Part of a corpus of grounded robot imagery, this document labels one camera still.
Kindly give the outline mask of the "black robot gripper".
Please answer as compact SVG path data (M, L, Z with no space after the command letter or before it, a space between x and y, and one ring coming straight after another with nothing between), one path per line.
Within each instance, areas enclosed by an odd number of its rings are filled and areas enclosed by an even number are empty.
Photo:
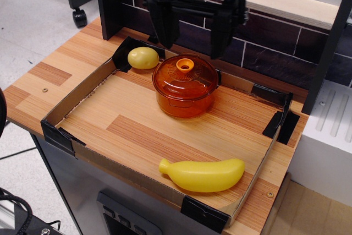
M178 12L212 17L211 59L222 57L235 28L248 20L246 0L144 0L159 42L171 48L180 35Z

